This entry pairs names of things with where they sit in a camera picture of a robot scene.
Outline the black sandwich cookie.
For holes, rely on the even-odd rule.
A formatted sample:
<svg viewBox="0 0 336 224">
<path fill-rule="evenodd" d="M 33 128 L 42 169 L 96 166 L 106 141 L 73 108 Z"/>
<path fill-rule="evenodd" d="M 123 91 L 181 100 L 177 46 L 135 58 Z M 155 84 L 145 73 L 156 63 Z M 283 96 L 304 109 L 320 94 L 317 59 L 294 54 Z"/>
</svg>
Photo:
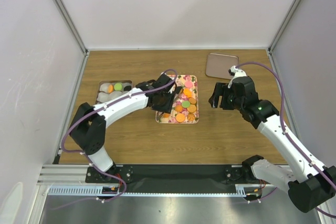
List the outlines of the black sandwich cookie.
<svg viewBox="0 0 336 224">
<path fill-rule="evenodd" d="M 125 86 L 123 88 L 124 91 L 130 91 L 132 89 L 132 86 L 131 85 L 128 85 L 128 86 Z"/>
</svg>

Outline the orange round cookie top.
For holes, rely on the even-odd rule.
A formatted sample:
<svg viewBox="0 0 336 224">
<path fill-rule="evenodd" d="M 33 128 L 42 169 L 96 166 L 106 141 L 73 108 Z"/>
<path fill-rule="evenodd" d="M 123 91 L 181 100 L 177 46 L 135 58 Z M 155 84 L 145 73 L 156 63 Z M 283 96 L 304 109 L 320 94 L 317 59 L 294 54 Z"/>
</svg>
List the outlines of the orange round cookie top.
<svg viewBox="0 0 336 224">
<path fill-rule="evenodd" d="M 109 85 L 107 91 L 108 91 L 108 93 L 113 92 L 114 91 L 114 86 L 113 85 Z"/>
</svg>

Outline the metal serving tongs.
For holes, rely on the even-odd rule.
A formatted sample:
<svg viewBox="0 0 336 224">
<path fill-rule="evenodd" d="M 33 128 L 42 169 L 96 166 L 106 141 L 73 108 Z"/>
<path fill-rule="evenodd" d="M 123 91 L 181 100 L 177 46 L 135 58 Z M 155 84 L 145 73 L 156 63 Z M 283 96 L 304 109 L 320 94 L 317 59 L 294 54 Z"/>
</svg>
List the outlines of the metal serving tongs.
<svg viewBox="0 0 336 224">
<path fill-rule="evenodd" d="M 176 87 L 175 90 L 174 90 L 174 99 L 172 100 L 172 103 L 170 105 L 170 111 L 168 114 L 171 114 L 171 111 L 173 109 L 173 104 L 180 98 L 181 94 L 183 93 L 183 88 L 182 87 Z M 167 113 L 167 112 L 160 112 L 156 115 L 156 120 L 159 121 L 164 113 Z"/>
</svg>

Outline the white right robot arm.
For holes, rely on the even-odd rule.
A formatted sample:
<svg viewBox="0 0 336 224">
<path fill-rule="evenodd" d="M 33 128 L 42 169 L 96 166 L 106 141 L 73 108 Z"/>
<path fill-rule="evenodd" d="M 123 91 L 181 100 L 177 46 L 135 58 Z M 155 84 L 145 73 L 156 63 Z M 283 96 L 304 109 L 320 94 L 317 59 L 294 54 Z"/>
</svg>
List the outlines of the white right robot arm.
<svg viewBox="0 0 336 224">
<path fill-rule="evenodd" d="M 209 103 L 213 108 L 238 110 L 245 121 L 272 142 L 290 167 L 285 170 L 255 155 L 242 163 L 244 181 L 254 183 L 262 179 L 273 184 L 286 192 L 294 206 L 304 213 L 335 196 L 335 166 L 326 167 L 303 146 L 282 121 L 276 107 L 258 97 L 251 77 L 216 83 Z"/>
</svg>

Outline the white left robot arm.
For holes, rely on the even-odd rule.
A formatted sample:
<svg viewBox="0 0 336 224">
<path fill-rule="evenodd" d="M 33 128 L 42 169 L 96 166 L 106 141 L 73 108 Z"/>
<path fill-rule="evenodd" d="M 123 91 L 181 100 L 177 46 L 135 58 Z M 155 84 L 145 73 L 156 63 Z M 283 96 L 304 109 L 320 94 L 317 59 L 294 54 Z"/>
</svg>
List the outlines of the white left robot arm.
<svg viewBox="0 0 336 224">
<path fill-rule="evenodd" d="M 145 108 L 170 113 L 180 91 L 176 79 L 176 74 L 169 76 L 163 72 L 157 80 L 141 82 L 111 101 L 80 105 L 66 135 L 80 147 L 78 152 L 87 156 L 90 163 L 98 169 L 97 176 L 103 182 L 112 181 L 116 171 L 114 162 L 104 147 L 106 129 L 128 114 Z"/>
</svg>

